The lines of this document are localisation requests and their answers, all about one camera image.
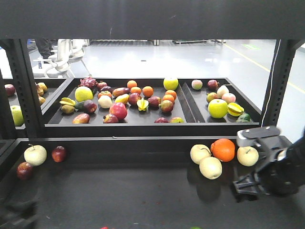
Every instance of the tray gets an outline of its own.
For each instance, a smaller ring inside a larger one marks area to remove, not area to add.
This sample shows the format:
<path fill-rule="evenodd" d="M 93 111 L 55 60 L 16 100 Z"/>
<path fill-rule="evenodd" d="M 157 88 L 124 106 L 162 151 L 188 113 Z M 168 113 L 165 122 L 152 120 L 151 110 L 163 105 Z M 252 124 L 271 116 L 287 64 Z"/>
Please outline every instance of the tray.
<path fill-rule="evenodd" d="M 48 91 L 43 95 L 43 97 L 46 99 L 46 102 L 44 102 L 41 105 L 41 109 L 43 109 L 52 99 L 54 95 L 60 90 L 61 87 L 63 87 L 63 83 L 65 82 L 66 79 L 36 79 L 35 82 L 43 82 L 46 84 L 48 87 Z M 13 80 L 12 79 L 5 79 L 4 80 L 5 84 L 12 84 Z M 10 106 L 13 105 L 20 105 L 17 97 L 17 93 L 15 93 L 13 96 L 8 97 Z M 18 137 L 26 137 L 26 131 L 25 131 L 25 125 L 22 126 L 17 126 L 17 135 Z"/>
<path fill-rule="evenodd" d="M 103 80 L 113 88 L 126 86 L 129 79 L 97 79 Z M 136 79 L 138 85 L 143 88 L 150 85 L 154 88 L 155 94 L 162 97 L 165 94 L 165 89 L 162 88 L 163 79 L 160 78 L 145 78 Z M 42 113 L 45 122 L 45 136 L 48 137 L 95 137 L 95 136 L 190 136 L 190 135 L 236 135 L 236 132 L 242 129 L 258 127 L 258 122 L 251 123 L 209 123 L 206 122 L 201 114 L 200 109 L 195 102 L 192 103 L 192 95 L 183 90 L 181 85 L 189 84 L 189 79 L 179 79 L 179 86 L 176 90 L 177 97 L 174 105 L 174 110 L 169 116 L 164 115 L 160 110 L 149 109 L 147 113 L 139 113 L 137 108 L 128 107 L 128 116 L 118 124 L 103 124 L 102 117 L 108 113 L 108 110 L 100 109 L 98 106 L 95 114 L 91 115 L 89 124 L 74 125 L 73 118 L 80 114 L 75 112 L 72 115 L 62 114 L 60 111 L 59 101 L 63 97 L 74 99 L 74 90 L 80 83 L 80 78 L 74 78 L 71 83 L 66 84 L 57 97 L 52 102 L 47 104 Z M 245 106 L 252 107 L 252 104 L 242 93 Z M 257 108 L 251 109 L 254 114 L 252 117 L 259 117 Z M 178 124 L 155 124 L 154 121 L 158 117 L 165 116 L 170 119 L 172 116 L 181 116 L 186 122 Z"/>
<path fill-rule="evenodd" d="M 28 139 L 15 141 L 0 157 L 2 206 L 34 203 L 27 219 L 35 229 L 223 229 L 303 228 L 305 189 L 286 198 L 261 196 L 237 203 L 230 185 L 252 171 L 236 160 L 223 163 L 216 180 L 204 178 L 191 162 L 193 144 L 217 137 L 50 138 L 47 161 L 27 181 L 16 178 Z M 53 162 L 50 152 L 67 147 L 70 156 Z"/>

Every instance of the metal rack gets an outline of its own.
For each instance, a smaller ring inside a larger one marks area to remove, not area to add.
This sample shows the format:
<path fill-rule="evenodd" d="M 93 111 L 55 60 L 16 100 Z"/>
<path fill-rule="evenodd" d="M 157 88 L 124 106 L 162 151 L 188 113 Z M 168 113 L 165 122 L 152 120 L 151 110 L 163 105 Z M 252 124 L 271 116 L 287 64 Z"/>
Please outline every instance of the metal rack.
<path fill-rule="evenodd" d="M 305 2 L 290 1 L 288 5 L 275 0 L 268 5 L 263 1 L 249 4 L 238 0 L 177 0 L 174 5 L 162 0 L 129 0 L 123 5 L 120 1 L 92 0 L 87 4 L 78 0 L 77 7 L 74 0 L 41 0 L 35 8 L 25 1 L 4 0 L 0 8 L 0 46 L 7 52 L 28 137 L 39 137 L 44 136 L 45 127 L 27 38 L 277 39 L 261 119 L 263 125 L 276 125 L 295 51 L 305 41 L 304 8 Z M 67 12 L 78 15 L 77 20 L 63 19 Z M 1 106 L 8 108 L 3 94 Z M 1 109 L 1 117 L 7 117 L 9 112 Z M 3 138 L 16 136 L 12 120 L 1 124 L 0 131 Z"/>

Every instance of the orange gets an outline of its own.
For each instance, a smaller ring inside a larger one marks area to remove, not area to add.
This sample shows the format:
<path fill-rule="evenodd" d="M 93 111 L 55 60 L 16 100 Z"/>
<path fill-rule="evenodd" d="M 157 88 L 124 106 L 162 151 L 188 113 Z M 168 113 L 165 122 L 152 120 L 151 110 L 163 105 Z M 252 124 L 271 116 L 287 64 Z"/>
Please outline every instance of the orange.
<path fill-rule="evenodd" d="M 141 94 L 141 88 L 140 87 L 132 87 L 130 89 L 130 92 L 131 93 L 138 93 L 138 94 Z"/>
<path fill-rule="evenodd" d="M 130 80 L 130 81 L 127 82 L 127 87 L 128 87 L 129 89 L 132 89 L 133 87 L 137 87 L 137 86 L 138 86 L 138 84 L 137 84 L 137 82 L 134 81 L 134 80 Z"/>
<path fill-rule="evenodd" d="M 173 91 L 173 90 L 168 90 L 168 91 L 165 92 L 165 94 L 172 95 L 174 97 L 174 99 L 177 98 L 177 93 L 175 91 Z"/>
<path fill-rule="evenodd" d="M 211 144 L 211 152 L 220 161 L 231 161 L 235 156 L 235 145 L 227 138 L 220 138 Z"/>
<path fill-rule="evenodd" d="M 151 97 L 153 95 L 153 88 L 150 86 L 143 87 L 142 92 L 145 97 Z"/>
<path fill-rule="evenodd" d="M 165 96 L 163 96 L 162 101 L 164 100 L 169 100 L 172 103 L 175 103 L 175 98 L 171 94 L 166 94 Z"/>

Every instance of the person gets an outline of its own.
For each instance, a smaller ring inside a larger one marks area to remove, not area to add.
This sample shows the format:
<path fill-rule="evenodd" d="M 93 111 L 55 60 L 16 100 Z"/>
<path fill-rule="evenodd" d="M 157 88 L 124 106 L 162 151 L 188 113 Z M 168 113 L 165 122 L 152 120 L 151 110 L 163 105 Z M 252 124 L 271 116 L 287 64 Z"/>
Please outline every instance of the person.
<path fill-rule="evenodd" d="M 38 48 L 38 52 L 42 56 L 43 59 L 48 59 L 49 56 L 53 55 L 54 53 L 51 52 L 52 42 L 50 39 L 47 38 L 36 38 L 35 39 L 36 46 Z"/>

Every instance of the cable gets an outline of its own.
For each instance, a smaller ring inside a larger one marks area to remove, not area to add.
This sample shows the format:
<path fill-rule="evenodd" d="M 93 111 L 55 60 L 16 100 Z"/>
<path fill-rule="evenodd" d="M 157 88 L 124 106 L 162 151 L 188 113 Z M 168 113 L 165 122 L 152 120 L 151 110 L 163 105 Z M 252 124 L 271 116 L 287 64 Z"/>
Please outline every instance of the cable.
<path fill-rule="evenodd" d="M 280 39 L 278 47 L 277 47 L 277 50 L 276 50 L 276 54 L 275 54 L 275 58 L 274 58 L 274 63 L 273 63 L 272 69 L 271 69 L 270 92 L 269 92 L 269 97 L 268 97 L 267 104 L 266 104 L 266 109 L 265 109 L 265 112 L 264 112 L 264 115 L 263 115 L 263 118 L 262 118 L 261 127 L 263 127 L 263 122 L 264 122 L 264 119 L 265 119 L 265 116 L 266 116 L 266 113 L 267 113 L 267 108 L 268 108 L 268 105 L 269 105 L 269 102 L 270 102 L 270 98 L 271 98 L 272 84 L 273 84 L 273 74 L 274 74 L 274 69 L 275 69 L 274 66 L 275 66 L 275 62 L 276 62 L 276 59 L 277 59 L 278 51 L 280 49 L 281 41 L 282 40 Z"/>

